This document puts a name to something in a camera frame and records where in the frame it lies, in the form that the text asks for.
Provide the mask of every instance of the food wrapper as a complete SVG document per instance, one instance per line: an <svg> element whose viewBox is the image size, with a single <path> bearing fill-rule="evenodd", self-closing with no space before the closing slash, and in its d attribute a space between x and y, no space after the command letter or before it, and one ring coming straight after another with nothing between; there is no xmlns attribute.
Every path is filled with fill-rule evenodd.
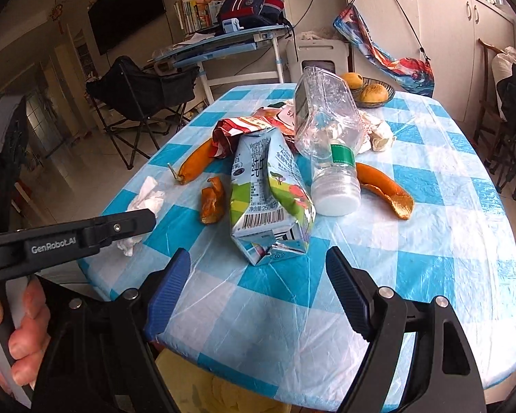
<svg viewBox="0 0 516 413"><path fill-rule="evenodd" d="M225 118L216 123L212 131L210 157L225 158L237 150L243 134L278 127L289 147L294 147L294 105L285 101L279 108L261 107L252 116Z"/></svg>
<svg viewBox="0 0 516 413"><path fill-rule="evenodd" d="M251 264L308 251L315 208L280 129L241 136L231 181L232 238Z"/></svg>

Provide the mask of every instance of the hanging ornament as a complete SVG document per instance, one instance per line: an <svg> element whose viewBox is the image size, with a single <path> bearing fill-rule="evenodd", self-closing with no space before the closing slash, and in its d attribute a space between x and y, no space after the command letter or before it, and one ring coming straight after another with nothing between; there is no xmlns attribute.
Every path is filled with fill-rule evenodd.
<svg viewBox="0 0 516 413"><path fill-rule="evenodd" d="M59 20L59 17L61 17L61 15L63 14L63 5L61 3L57 4L57 1L55 3L55 7L52 9L50 18L52 19L52 21L58 22L59 33L63 35L63 26L61 26L61 20Z"/></svg>

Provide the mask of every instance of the table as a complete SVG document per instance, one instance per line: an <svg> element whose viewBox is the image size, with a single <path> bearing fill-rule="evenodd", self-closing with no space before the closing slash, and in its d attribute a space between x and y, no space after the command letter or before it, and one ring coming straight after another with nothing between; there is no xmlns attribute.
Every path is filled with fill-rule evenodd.
<svg viewBox="0 0 516 413"><path fill-rule="evenodd" d="M139 287L184 247L191 274L158 339L240 386L286 403L335 410L366 349L325 273L325 253L338 245L378 286L425 302L445 295L463 324L484 387L501 381L516 369L516 245L485 168L435 100L396 93L372 111L391 125L398 137L394 147L357 157L411 193L416 205L410 220L397 219L384 201L363 190L358 212L318 216L307 256L259 267L247 265L229 239L227 216L213 226L199 223L200 190L215 174L229 185L230 160L212 163L188 186L174 183L166 163L179 166L209 138L218 119L250 115L293 93L294 84L237 87L177 133L105 210L124 211L153 176L167 194L158 226L131 258L111 246L82 261L89 281L105 298L115 298ZM306 160L297 162L310 184ZM407 334L386 408L401 398L412 347L413 334Z"/></svg>
<svg viewBox="0 0 516 413"><path fill-rule="evenodd" d="M288 34L288 28L279 24L273 26L262 26L260 28L252 28L238 32L230 32L223 35L217 35L192 45L186 45L182 48L173 49L159 57L154 63L155 72L158 75L163 74L159 68L162 63L168 63L172 68L182 68L189 65L198 65L200 69L199 79L205 89L206 99L209 104L214 102L212 90L210 87L215 85L230 84L232 82L243 82L262 79L278 79L279 83L284 83L283 68L281 64L281 56L279 54L278 37ZM263 71L261 73L240 74L237 76L227 76L218 79L209 80L206 77L206 71L202 63L206 60L219 59L233 54L246 53L248 51L256 51L260 48L270 48L273 46L275 52L276 71Z"/></svg>

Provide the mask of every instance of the cabinet door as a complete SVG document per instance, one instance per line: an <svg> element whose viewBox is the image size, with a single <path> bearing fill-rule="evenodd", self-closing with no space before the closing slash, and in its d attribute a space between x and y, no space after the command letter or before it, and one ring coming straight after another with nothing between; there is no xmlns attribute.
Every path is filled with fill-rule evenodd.
<svg viewBox="0 0 516 413"><path fill-rule="evenodd" d="M474 65L471 0L419 0L420 39L436 82L433 97L456 121L468 106Z"/></svg>
<svg viewBox="0 0 516 413"><path fill-rule="evenodd" d="M417 0L398 0L417 34L420 32ZM405 16L395 0L356 0L355 6L362 15L375 43L391 56L419 57L419 44ZM372 65L353 48L354 71L366 77L373 77L401 89L395 81Z"/></svg>
<svg viewBox="0 0 516 413"><path fill-rule="evenodd" d="M472 133L475 129L477 116L480 111L480 99L484 92L484 50L477 42L482 39L485 43L504 49L507 46L514 46L514 25L505 19L501 14L493 9L486 7L482 3L473 4L474 22L474 71L472 73L472 86L464 118L467 133ZM487 100L496 104L495 81L491 70L491 60L495 53L489 52L489 87Z"/></svg>

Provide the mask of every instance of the television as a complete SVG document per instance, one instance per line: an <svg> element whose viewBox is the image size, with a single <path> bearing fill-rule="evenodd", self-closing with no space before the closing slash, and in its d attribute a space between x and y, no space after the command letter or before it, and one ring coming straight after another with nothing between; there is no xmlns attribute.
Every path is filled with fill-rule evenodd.
<svg viewBox="0 0 516 413"><path fill-rule="evenodd" d="M97 0L88 11L101 55L165 13L163 0Z"/></svg>

